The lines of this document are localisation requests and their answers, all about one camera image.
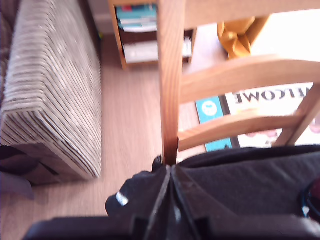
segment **yellow fabric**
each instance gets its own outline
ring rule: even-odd
[[[249,17],[236,21],[217,24],[217,34],[223,48],[229,54],[229,59],[251,55],[251,45],[264,28],[269,16]]]

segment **bookshelf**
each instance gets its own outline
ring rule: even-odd
[[[116,7],[121,7],[124,5],[143,5],[143,4],[156,4],[157,0],[109,0],[109,9],[112,19],[112,25],[114,29],[115,39],[118,47],[118,52],[121,60],[121,65],[123,69],[126,69],[130,66],[137,66],[143,64],[152,64],[158,63],[157,60],[151,61],[141,61],[141,62],[127,62],[125,57],[124,45],[125,44],[137,44],[147,41],[156,41],[157,40],[157,32],[126,32],[119,28]],[[191,56],[186,56],[183,58],[184,63],[190,63],[192,60],[192,55],[194,52],[194,45],[196,40],[197,29],[185,29],[184,36],[189,37],[191,40]]]

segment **wooden floor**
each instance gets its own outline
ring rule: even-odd
[[[297,53],[300,48],[308,57],[309,53],[320,53],[318,38],[312,38],[319,21],[314,21],[310,12],[304,13],[305,21],[301,21],[299,14],[290,20],[288,15],[270,19],[252,49],[253,54]],[[117,51],[114,37],[105,37],[101,56],[101,178],[35,187],[33,201],[17,195],[1,196],[1,239],[19,240],[31,224],[54,217],[106,216],[107,198],[116,193],[126,179],[140,171],[150,171],[154,158],[161,154],[158,67],[145,65],[124,71]],[[218,42],[216,25],[203,26],[197,32],[192,63],[185,65],[184,71],[205,69],[225,61],[226,57]],[[195,103],[182,105],[179,128],[188,129],[198,124]],[[204,151],[204,146],[199,146],[179,153],[178,158]]]

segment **grey fabric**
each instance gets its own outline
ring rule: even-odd
[[[21,1],[1,109],[1,143],[43,144],[59,157],[48,160],[53,167],[64,163],[82,179],[99,177],[100,77],[77,0]]]
[[[236,214],[301,216],[299,194],[320,177],[320,154],[273,157],[186,172]]]
[[[12,35],[20,0],[1,0],[0,3],[0,106],[4,100],[5,80],[10,57]]]

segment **wooden chair rail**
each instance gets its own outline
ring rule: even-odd
[[[296,127],[303,115],[272,116],[256,111],[226,115],[178,133],[178,150],[184,151],[202,144],[242,134]]]
[[[180,104],[241,90],[284,84],[320,83],[320,62],[276,55],[224,62],[182,77]]]
[[[187,0],[184,27],[233,21],[252,16],[320,9],[319,0]]]

